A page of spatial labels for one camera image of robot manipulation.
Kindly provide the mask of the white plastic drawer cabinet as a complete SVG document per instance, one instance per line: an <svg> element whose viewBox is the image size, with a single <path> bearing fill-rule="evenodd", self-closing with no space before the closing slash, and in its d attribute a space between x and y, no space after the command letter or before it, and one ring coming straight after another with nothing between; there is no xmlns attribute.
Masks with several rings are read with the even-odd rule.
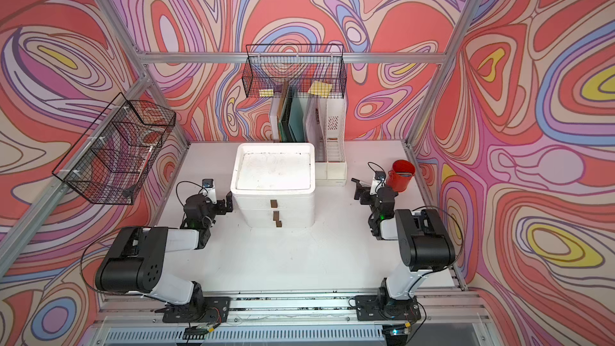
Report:
<svg viewBox="0 0 615 346"><path fill-rule="evenodd" d="M315 147L309 143L241 144L231 192L251 228L304 229L316 220Z"/></svg>

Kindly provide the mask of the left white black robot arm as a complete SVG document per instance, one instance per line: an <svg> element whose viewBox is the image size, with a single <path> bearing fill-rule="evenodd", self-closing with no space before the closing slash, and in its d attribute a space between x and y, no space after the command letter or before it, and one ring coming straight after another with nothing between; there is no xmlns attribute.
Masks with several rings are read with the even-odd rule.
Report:
<svg viewBox="0 0 615 346"><path fill-rule="evenodd" d="M199 283L173 274L164 261L169 253L204 249L216 217L233 209L230 192L216 202L199 193L187 198L178 228L122 228L95 274L95 288L106 295L140 294L163 302L156 312L167 324L221 325L230 299L206 297Z"/></svg>

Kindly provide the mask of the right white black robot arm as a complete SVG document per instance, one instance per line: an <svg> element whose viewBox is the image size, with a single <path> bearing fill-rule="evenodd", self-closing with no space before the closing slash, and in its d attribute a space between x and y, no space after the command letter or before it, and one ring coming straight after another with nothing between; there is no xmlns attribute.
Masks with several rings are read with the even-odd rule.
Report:
<svg viewBox="0 0 615 346"><path fill-rule="evenodd" d="M385 277L377 293L354 298L357 320L395 321L409 324L421 318L421 305L416 290L426 279L449 268L456 259L456 250L436 208L416 211L396 209L398 193L373 180L371 186L353 178L354 199L370 207L368 227L377 240L398 244L400 263Z"/></svg>

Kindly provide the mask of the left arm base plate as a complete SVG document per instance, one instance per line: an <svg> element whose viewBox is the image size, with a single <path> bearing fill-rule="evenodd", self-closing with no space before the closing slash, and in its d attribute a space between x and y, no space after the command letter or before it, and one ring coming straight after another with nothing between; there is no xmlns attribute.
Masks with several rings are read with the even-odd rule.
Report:
<svg viewBox="0 0 615 346"><path fill-rule="evenodd" d="M184 305L168 304L161 312L163 323L222 324L227 321L231 301L228 296L201 296Z"/></svg>

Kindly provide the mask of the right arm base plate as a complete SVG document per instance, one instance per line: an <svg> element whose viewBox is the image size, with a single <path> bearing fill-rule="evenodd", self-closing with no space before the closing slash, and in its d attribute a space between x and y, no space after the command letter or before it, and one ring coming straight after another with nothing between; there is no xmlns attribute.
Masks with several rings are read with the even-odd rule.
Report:
<svg viewBox="0 0 615 346"><path fill-rule="evenodd" d="M421 309L415 298L399 301L382 296L355 296L357 320L396 321L415 323L422 318Z"/></svg>

